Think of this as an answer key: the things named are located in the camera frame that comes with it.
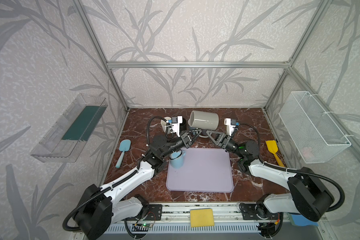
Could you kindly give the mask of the grey mug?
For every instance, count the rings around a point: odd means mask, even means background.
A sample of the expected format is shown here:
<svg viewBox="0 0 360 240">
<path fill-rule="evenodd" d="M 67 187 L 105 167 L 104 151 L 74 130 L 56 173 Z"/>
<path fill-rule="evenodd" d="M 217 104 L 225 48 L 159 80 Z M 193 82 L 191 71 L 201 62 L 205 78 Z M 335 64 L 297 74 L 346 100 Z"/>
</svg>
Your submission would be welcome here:
<svg viewBox="0 0 360 240">
<path fill-rule="evenodd" d="M 193 110 L 188 120 L 188 124 L 192 128 L 214 131 L 219 125 L 219 115 L 216 113 Z"/>
</svg>

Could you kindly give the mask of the white faceted mug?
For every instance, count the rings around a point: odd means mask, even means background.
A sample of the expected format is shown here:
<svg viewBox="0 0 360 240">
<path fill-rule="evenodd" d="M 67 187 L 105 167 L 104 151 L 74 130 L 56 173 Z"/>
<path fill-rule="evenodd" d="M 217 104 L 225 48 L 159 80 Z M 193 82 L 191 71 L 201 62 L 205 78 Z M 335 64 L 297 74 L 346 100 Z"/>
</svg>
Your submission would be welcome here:
<svg viewBox="0 0 360 240">
<path fill-rule="evenodd" d="M 171 120 L 171 117 L 164 117 L 165 120 L 161 120 L 161 127 L 164 132 L 166 132 L 167 129 L 167 121 Z"/>
</svg>

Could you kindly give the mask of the lavender mug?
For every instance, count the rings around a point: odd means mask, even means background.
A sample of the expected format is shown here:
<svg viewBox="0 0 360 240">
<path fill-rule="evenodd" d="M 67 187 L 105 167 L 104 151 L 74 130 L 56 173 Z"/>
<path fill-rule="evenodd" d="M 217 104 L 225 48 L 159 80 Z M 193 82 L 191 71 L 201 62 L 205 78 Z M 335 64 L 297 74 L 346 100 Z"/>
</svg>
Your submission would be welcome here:
<svg viewBox="0 0 360 240">
<path fill-rule="evenodd" d="M 208 134 L 207 134 L 207 130 L 202 129 L 199 137 L 200 137 L 200 138 L 208 138 L 209 136 L 208 136 Z"/>
</svg>

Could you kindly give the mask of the black mug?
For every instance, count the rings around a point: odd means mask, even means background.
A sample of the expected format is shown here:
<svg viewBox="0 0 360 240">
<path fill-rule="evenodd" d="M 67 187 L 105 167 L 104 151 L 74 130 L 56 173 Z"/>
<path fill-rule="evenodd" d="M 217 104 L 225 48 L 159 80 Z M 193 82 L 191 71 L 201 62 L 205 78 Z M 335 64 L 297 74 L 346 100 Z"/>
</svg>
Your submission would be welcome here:
<svg viewBox="0 0 360 240">
<path fill-rule="evenodd" d="M 188 129 L 187 120 L 185 118 L 182 119 L 182 122 L 180 123 L 180 131 L 186 131 Z"/>
</svg>

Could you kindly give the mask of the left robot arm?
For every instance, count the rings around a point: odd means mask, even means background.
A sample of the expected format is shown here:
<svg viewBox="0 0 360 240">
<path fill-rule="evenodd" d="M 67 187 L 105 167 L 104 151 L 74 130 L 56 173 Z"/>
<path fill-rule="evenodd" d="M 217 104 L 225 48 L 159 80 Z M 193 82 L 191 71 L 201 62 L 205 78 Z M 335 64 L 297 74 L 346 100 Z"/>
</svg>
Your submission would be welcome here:
<svg viewBox="0 0 360 240">
<path fill-rule="evenodd" d="M 128 200 L 124 197 L 144 182 L 159 174 L 167 165 L 171 154 L 190 148 L 202 133 L 201 129 L 175 133 L 172 138 L 157 135 L 150 138 L 150 126 L 146 127 L 147 151 L 138 160 L 137 166 L 116 180 L 100 187 L 87 187 L 78 205 L 62 223 L 67 232 L 82 232 L 89 240 L 102 236 L 110 225 L 128 218 L 143 215 L 149 203 L 141 196 Z"/>
</svg>

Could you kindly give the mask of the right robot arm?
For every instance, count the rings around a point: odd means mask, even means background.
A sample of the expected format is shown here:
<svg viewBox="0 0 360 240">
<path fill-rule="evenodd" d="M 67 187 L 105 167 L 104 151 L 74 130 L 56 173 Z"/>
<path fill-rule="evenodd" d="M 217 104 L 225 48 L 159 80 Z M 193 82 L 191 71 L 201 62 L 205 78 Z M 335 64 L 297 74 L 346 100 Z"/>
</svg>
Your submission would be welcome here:
<svg viewBox="0 0 360 240">
<path fill-rule="evenodd" d="M 233 134 L 207 130 L 207 136 L 218 147 L 239 158 L 238 167 L 244 174 L 273 182 L 288 190 L 287 194 L 269 194 L 258 204 L 270 213 L 290 213 L 318 222 L 327 213 L 345 202 L 345 192 L 336 181 L 316 174 L 311 169 L 291 169 L 263 161 L 260 140 L 237 143 Z"/>
</svg>

